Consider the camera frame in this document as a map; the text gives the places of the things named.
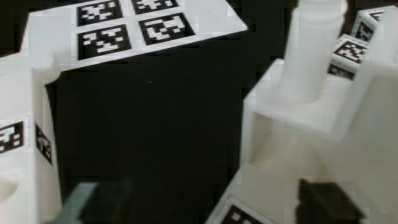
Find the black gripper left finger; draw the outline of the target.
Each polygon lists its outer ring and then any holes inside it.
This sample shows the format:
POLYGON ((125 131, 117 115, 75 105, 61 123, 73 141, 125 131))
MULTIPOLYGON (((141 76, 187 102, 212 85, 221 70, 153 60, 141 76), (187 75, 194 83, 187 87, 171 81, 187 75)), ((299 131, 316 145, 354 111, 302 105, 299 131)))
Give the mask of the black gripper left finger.
POLYGON ((132 181, 82 182, 50 224, 132 224, 132 181))

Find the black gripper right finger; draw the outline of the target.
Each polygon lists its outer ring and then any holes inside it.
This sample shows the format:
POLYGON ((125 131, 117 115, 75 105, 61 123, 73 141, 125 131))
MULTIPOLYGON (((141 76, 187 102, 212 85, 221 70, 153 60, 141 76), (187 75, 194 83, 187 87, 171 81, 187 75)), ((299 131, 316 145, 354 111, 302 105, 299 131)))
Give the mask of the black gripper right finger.
POLYGON ((299 182, 297 224, 361 224, 364 214, 336 183, 299 182))

